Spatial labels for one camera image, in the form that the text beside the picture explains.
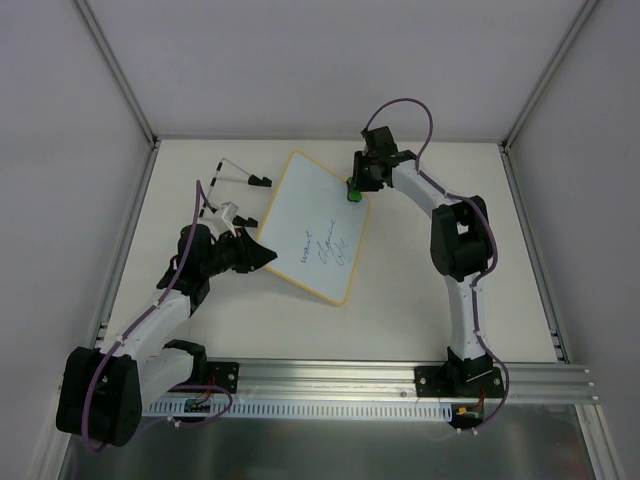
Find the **yellow framed whiteboard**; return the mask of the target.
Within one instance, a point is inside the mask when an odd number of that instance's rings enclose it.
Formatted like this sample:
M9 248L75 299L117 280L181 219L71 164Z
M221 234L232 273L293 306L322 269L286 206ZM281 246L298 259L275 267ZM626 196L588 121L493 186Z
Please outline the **yellow framed whiteboard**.
M348 299L370 213L347 181L302 151L289 155L257 241L277 258L266 269L323 301Z

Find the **green whiteboard eraser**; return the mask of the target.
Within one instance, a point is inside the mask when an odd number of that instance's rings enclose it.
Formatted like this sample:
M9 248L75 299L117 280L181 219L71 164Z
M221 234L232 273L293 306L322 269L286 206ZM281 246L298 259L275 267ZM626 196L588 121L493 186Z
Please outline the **green whiteboard eraser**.
M352 177L347 178L347 200L352 203L359 203L362 201L362 193L356 188L354 179Z

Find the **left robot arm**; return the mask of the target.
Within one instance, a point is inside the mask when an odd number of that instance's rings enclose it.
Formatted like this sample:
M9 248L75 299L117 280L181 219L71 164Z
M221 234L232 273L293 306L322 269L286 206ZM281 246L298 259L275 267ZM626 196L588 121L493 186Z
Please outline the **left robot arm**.
M101 347L77 347L69 354L57 430L95 450L120 447L136 433L144 409L164 393L176 386L202 388L208 379L205 347L170 334L204 302L212 277L252 273L277 257L245 228L213 235L200 223L184 227L176 254L138 317Z

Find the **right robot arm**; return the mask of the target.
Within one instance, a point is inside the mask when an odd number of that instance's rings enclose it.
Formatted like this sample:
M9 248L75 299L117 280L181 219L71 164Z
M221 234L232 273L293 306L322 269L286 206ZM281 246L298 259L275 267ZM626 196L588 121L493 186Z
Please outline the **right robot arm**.
M395 189L431 220L430 255L445 279L451 315L447 360L427 385L443 396L475 397L492 385L494 360L481 329L480 281L495 268L497 247L484 200L448 191L405 150L359 150L347 180L349 201L363 192Z

